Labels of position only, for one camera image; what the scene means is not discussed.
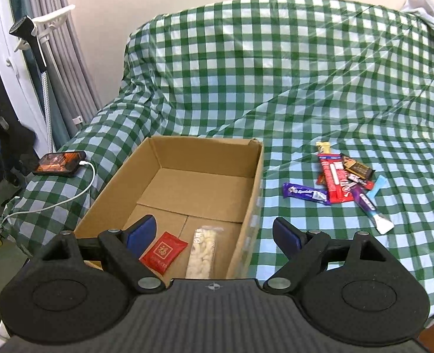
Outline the purple silver snack tube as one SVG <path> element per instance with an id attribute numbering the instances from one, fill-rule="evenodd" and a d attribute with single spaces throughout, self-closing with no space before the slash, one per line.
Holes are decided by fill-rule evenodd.
<path id="1" fill-rule="evenodd" d="M 387 234 L 394 228 L 393 223 L 385 218 L 377 209 L 373 202 L 368 198 L 363 188 L 359 185 L 354 185 L 350 189 L 354 202 L 368 216 L 369 220 L 375 226 L 379 234 Z"/>

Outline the small red sachet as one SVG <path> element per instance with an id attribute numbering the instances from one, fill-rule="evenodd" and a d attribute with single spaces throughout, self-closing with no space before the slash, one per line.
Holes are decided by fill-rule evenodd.
<path id="1" fill-rule="evenodd" d="M 187 242 L 164 232 L 139 260 L 148 268 L 163 275 L 187 246 Z"/>

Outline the long red snack pack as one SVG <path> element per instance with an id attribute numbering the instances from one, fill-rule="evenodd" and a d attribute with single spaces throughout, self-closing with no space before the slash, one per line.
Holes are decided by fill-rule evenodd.
<path id="1" fill-rule="evenodd" d="M 325 184 L 328 189 L 330 203 L 352 202 L 354 198 L 349 187 L 349 181 L 341 156 L 335 154 L 319 154 L 318 159 L 325 176 Z"/>

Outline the purple chocolate bar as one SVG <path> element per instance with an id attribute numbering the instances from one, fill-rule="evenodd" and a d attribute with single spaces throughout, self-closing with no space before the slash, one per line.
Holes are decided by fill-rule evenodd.
<path id="1" fill-rule="evenodd" d="M 328 192 L 326 190 L 303 186 L 296 183 L 285 182 L 282 184 L 282 196 L 284 198 L 295 198 L 310 202 L 330 205 Z"/>

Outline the clear pack of yellow puffs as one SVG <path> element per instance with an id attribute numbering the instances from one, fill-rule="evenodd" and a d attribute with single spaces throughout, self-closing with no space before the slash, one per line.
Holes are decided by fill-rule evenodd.
<path id="1" fill-rule="evenodd" d="M 194 232 L 187 263 L 187 279 L 206 280 L 212 277 L 218 236 L 222 232 L 223 228 L 218 226 L 203 226 Z"/>

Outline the yellow chocolate bar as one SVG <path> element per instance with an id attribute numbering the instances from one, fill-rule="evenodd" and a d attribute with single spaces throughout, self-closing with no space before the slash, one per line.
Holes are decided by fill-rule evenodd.
<path id="1" fill-rule="evenodd" d="M 317 153 L 326 155 L 331 153 L 331 144 L 329 142 L 316 142 Z"/>

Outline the red black small bar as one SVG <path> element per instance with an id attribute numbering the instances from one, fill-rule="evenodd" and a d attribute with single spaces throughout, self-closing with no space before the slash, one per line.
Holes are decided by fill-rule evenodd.
<path id="1" fill-rule="evenodd" d="M 356 174 L 348 173 L 347 179 L 351 184 L 360 185 L 365 190 L 371 190 L 372 188 L 374 188 L 374 182 L 363 179 Z"/>

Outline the blue stick packet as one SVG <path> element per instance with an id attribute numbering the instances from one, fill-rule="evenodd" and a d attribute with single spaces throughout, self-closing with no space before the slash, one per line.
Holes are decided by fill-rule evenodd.
<path id="1" fill-rule="evenodd" d="M 373 201 L 379 191 L 386 186 L 387 182 L 385 176 L 379 175 L 376 182 L 374 182 L 372 189 L 367 193 L 367 197 Z"/>

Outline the brown orange small bar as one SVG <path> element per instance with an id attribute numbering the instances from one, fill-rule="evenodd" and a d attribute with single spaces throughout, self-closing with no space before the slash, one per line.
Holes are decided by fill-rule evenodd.
<path id="1" fill-rule="evenodd" d="M 316 184 L 322 186 L 325 185 L 325 183 L 326 183 L 325 175 L 323 173 L 319 174 L 317 177 Z"/>

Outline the black gold chocolate packet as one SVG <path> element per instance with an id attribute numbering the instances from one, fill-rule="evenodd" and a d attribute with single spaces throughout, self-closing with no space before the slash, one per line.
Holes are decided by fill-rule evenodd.
<path id="1" fill-rule="evenodd" d="M 359 178 L 365 180 L 370 180 L 370 178 L 373 176 L 374 169 L 372 169 L 370 166 L 367 166 L 346 154 L 341 154 L 340 157 L 344 168 L 349 173 L 355 174 Z"/>

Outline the black smartphone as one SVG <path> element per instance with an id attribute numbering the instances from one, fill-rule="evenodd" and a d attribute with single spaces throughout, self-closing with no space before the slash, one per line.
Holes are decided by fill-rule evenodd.
<path id="1" fill-rule="evenodd" d="M 84 151 L 66 151 L 44 155 L 33 170 L 35 175 L 73 176 L 86 160 Z"/>

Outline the brown cardboard box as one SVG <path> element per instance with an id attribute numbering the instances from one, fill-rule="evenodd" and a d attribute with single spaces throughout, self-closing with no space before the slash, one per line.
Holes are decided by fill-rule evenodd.
<path id="1" fill-rule="evenodd" d="M 244 278 L 260 228 L 264 147 L 255 139 L 152 136 L 107 183 L 75 230 L 96 237 L 154 216 L 157 234 L 192 243 L 218 230 L 214 279 Z"/>

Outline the grey curtain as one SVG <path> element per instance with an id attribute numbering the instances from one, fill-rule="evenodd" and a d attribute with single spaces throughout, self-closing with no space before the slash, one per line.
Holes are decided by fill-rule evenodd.
<path id="1" fill-rule="evenodd" d="M 10 0 L 13 18 L 40 17 L 66 7 L 68 0 Z M 41 39 L 48 66 L 52 138 L 55 148 L 66 144 L 101 107 L 72 18 Z"/>

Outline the black handheld steamer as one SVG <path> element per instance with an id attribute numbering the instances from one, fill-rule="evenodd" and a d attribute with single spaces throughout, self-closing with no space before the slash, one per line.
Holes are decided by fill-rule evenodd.
<path id="1" fill-rule="evenodd" d="M 44 120 L 47 130 L 49 152 L 55 151 L 53 136 L 52 136 L 52 117 L 49 98 L 49 79 L 48 69 L 44 54 L 41 49 L 40 38 L 36 23 L 28 15 L 24 15 L 17 20 L 9 30 L 9 34 L 19 39 L 15 51 L 26 50 L 30 48 L 33 52 L 33 57 L 36 66 L 41 74 L 42 96 L 44 102 Z"/>

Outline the white window frame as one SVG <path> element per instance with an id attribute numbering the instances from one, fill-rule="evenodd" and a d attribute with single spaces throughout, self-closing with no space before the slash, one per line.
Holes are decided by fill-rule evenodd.
<path id="1" fill-rule="evenodd" d="M 17 39 L 9 34 L 14 23 L 9 0 L 0 0 L 0 76 L 17 119 L 35 132 L 37 156 L 49 152 L 47 129 L 24 55 L 15 50 Z"/>

